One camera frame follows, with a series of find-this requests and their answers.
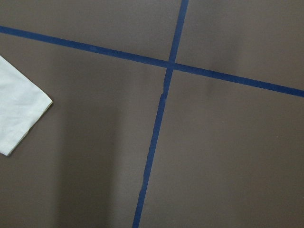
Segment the cream long-sleeve cat shirt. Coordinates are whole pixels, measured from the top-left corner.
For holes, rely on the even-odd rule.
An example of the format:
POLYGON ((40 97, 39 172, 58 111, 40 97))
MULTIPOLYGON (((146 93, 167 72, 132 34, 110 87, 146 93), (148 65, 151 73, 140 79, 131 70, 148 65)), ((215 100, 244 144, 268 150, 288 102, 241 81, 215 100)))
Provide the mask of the cream long-sleeve cat shirt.
POLYGON ((0 153, 9 156, 53 101, 0 58, 0 153))

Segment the blue tape grid lines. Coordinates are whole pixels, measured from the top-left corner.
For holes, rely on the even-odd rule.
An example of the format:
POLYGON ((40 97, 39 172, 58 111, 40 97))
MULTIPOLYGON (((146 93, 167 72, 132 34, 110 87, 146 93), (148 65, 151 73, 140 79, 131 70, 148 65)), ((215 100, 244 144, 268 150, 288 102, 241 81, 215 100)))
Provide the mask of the blue tape grid lines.
POLYGON ((53 101, 0 158, 3 228, 301 228, 301 0, 3 0, 53 101))

